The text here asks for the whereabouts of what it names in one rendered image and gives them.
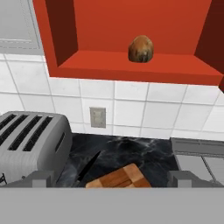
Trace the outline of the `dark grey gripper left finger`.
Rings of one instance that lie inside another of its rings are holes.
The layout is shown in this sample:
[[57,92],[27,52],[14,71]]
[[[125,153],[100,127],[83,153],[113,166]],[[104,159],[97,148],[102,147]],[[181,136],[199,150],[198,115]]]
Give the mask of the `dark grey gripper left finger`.
[[9,183],[8,187],[39,188],[52,187],[54,183],[54,171],[34,171],[26,178]]

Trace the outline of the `wooden cutting board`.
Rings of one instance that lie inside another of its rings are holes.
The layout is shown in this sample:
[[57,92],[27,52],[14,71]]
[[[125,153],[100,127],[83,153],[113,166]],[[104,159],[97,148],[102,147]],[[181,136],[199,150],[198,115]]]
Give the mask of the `wooden cutting board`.
[[123,188],[151,187],[150,182],[141,173],[136,164],[128,164],[86,184],[86,188]]

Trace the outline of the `brown bread loaf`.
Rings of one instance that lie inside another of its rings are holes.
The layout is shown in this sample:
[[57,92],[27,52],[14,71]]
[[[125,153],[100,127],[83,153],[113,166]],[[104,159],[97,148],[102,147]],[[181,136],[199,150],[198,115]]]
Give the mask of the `brown bread loaf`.
[[152,41],[145,35],[139,35],[129,45],[128,57],[132,62],[149,62],[154,53]]

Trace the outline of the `red open wall cabinet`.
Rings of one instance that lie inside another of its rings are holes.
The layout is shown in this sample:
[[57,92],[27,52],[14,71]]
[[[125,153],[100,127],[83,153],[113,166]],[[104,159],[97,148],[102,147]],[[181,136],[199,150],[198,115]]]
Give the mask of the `red open wall cabinet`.
[[[57,78],[216,86],[224,92],[224,0],[32,0]],[[154,45],[132,62],[133,39]]]

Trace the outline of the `grey wall cabinet door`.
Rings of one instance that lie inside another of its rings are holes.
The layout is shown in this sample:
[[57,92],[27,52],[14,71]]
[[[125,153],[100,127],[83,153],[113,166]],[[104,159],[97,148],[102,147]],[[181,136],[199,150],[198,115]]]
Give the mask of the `grey wall cabinet door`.
[[43,53],[32,0],[0,0],[0,52]]

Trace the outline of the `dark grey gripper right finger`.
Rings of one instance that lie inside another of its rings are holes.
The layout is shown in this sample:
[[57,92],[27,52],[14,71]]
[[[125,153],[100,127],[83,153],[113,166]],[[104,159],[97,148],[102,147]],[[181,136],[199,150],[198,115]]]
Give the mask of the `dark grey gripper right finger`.
[[222,184],[207,181],[194,175],[190,171],[168,171],[168,187],[177,188],[216,188],[222,187]]

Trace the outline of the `grey hob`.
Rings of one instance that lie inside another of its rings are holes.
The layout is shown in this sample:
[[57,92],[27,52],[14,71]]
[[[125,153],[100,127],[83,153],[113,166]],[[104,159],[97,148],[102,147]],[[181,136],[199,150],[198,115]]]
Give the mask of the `grey hob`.
[[224,187],[224,141],[171,137],[178,168],[200,186]]

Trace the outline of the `silver four-slot toaster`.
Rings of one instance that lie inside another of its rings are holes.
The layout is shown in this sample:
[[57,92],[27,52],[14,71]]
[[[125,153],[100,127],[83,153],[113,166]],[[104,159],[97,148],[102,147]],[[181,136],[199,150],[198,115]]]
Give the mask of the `silver four-slot toaster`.
[[32,174],[59,179],[72,146],[65,115],[9,111],[0,115],[0,186]]

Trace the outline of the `grey wall power outlet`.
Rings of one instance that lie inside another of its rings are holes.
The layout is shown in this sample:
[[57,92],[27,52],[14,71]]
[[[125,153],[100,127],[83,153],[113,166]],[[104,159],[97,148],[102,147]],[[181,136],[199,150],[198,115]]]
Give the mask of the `grey wall power outlet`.
[[106,128],[106,109],[91,107],[90,124],[93,128]]

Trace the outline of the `black knife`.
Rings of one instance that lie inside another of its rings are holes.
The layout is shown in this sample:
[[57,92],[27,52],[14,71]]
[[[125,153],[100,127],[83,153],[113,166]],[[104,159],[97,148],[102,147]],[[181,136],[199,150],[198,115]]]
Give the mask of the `black knife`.
[[99,157],[99,155],[101,154],[101,151],[99,150],[90,160],[89,162],[86,164],[86,166],[82,169],[82,171],[80,172],[80,174],[77,176],[77,178],[75,179],[75,181],[73,182],[71,187],[78,187],[79,184],[81,183],[81,181],[83,180],[83,178],[85,177],[85,175],[88,173],[88,171],[90,170],[90,168],[92,167],[92,165],[94,164],[95,160]]

